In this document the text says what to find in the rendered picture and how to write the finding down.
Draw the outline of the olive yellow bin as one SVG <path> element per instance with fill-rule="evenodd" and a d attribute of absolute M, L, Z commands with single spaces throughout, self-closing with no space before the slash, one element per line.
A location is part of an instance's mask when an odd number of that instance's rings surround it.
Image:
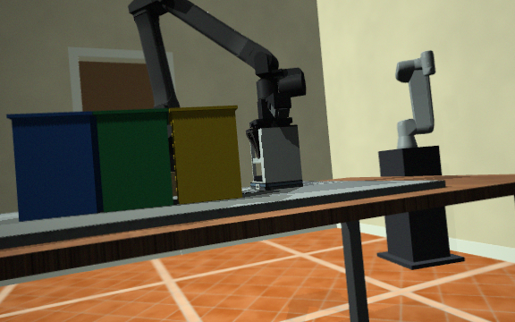
<path fill-rule="evenodd" d="M 169 108 L 179 204 L 242 198 L 237 109 Z"/>

